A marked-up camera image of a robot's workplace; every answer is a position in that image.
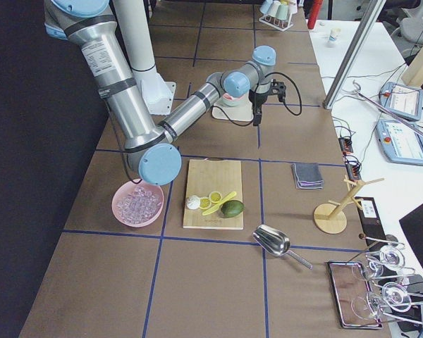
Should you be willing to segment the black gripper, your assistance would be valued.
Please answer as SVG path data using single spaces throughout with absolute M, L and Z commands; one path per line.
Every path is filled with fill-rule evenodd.
M 267 101 L 269 96 L 277 96 L 278 101 L 284 103 L 286 99 L 285 83 L 272 80 L 269 84 L 263 86 L 261 89 L 256 88 L 255 90 L 249 91 L 248 98 L 252 104 L 253 126 L 260 125 L 262 121 L 262 106 Z

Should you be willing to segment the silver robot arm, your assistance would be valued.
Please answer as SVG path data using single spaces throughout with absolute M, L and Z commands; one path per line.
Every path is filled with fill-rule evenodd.
M 142 1 L 45 1 L 47 34 L 78 45 L 125 135 L 130 169 L 153 185 L 180 172 L 176 139 L 224 94 L 238 98 L 268 92 L 276 64 L 270 46 L 258 46 L 242 67 L 211 74 L 206 82 L 159 123 L 151 112 L 173 92 L 157 72 Z

